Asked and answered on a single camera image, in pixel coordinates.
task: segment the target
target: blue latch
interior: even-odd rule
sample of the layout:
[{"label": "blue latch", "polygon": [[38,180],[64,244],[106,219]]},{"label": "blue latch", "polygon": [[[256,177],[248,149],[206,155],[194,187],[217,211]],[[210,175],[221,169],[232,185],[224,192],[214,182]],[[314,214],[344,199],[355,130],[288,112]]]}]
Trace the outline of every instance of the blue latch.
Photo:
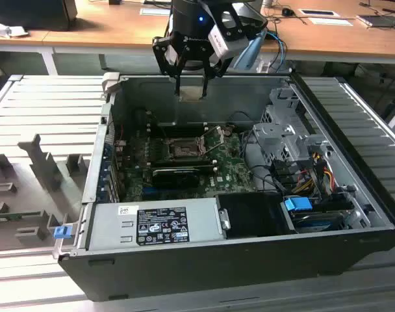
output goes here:
[{"label": "blue latch", "polygon": [[290,197],[284,201],[288,211],[312,210],[312,204],[307,197]]},{"label": "blue latch", "polygon": [[73,226],[57,226],[53,237],[55,239],[71,239],[72,238],[72,227]]}]

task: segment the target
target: floor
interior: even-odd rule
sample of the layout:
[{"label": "floor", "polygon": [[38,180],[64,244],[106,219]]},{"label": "floor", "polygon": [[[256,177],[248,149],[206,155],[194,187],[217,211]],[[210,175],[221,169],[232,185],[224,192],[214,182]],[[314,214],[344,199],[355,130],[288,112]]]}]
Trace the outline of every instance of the floor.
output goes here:
[{"label": "floor", "polygon": [[[123,55],[106,56],[111,70],[122,73],[159,73],[159,67],[151,56],[126,57]],[[97,55],[55,55],[59,75],[103,75]],[[293,62],[298,72],[308,76],[320,76],[324,72],[323,62]],[[37,53],[1,53],[0,68],[6,75],[47,75],[42,56]],[[395,77],[395,65],[335,63],[331,75],[347,77],[349,84],[362,96],[376,112],[381,114],[387,103],[395,96],[395,81],[385,92],[392,78]]]}]

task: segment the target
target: motherboard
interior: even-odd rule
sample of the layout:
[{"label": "motherboard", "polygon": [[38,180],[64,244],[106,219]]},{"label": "motherboard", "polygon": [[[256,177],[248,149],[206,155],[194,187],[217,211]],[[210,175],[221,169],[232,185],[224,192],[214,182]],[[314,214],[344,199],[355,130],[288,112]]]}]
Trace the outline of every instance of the motherboard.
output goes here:
[{"label": "motherboard", "polygon": [[123,201],[210,198],[255,190],[233,127],[207,127],[199,136],[185,128],[154,132],[157,135],[148,127],[126,138],[120,166],[126,189]]}]

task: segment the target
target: sticker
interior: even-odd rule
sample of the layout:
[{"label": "sticker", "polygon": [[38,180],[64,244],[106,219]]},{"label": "sticker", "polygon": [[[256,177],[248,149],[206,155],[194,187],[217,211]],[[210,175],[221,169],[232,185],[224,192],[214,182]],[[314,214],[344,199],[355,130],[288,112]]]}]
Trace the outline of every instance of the sticker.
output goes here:
[{"label": "sticker", "polygon": [[186,207],[138,210],[137,224],[140,246],[189,241]]},{"label": "sticker", "polygon": [[124,215],[136,215],[138,211],[138,206],[119,206],[118,214],[120,216]]}]

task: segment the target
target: headphones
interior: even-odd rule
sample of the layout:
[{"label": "headphones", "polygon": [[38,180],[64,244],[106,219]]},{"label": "headphones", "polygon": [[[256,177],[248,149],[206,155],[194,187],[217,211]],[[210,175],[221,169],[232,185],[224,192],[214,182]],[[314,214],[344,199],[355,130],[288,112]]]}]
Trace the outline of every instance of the headphones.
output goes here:
[{"label": "headphones", "polygon": [[281,15],[287,18],[289,16],[296,16],[296,13],[291,8],[283,8]]}]

